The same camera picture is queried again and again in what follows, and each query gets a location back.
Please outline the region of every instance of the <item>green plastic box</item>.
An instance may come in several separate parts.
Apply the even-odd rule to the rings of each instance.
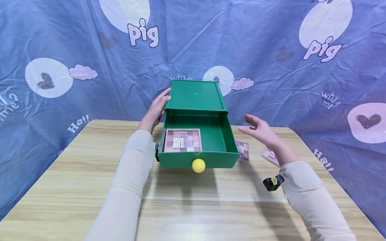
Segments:
[[[206,168],[232,168],[240,157],[218,83],[172,80],[165,106],[164,131],[157,160],[164,168],[191,168],[201,158]],[[166,129],[200,129],[201,152],[164,152]]]

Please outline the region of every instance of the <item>left hand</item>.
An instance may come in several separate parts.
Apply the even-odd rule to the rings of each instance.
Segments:
[[[161,116],[165,113],[164,107],[166,102],[171,99],[171,96],[168,95],[170,90],[171,88],[167,88],[151,103],[149,110],[139,123],[138,130],[145,130],[150,132],[150,134],[153,133],[154,127],[159,124]]]

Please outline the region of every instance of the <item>cream sleeve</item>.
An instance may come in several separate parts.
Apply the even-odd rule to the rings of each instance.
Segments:
[[[291,207],[302,218],[311,241],[355,241],[340,209],[323,182],[305,162],[281,166],[283,192]]]
[[[155,157],[151,134],[137,130],[128,140],[105,203],[86,241],[135,239],[142,190]]]

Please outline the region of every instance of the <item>yellow ball handle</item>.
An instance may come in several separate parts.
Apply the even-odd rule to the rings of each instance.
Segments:
[[[198,159],[195,159],[193,162],[192,162],[192,168],[193,168],[193,171],[197,172],[197,173],[201,173],[205,170],[205,162],[204,160],[198,158]]]

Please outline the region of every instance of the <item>pink eyeshadow palette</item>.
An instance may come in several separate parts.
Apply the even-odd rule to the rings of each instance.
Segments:
[[[166,129],[164,152],[201,152],[199,129]]]
[[[266,159],[267,161],[269,161],[273,165],[280,167],[278,159],[276,158],[276,155],[272,150],[267,148],[264,151],[264,153],[261,155],[261,157]]]
[[[235,142],[240,154],[239,161],[249,163],[249,144],[238,140],[235,140]]]

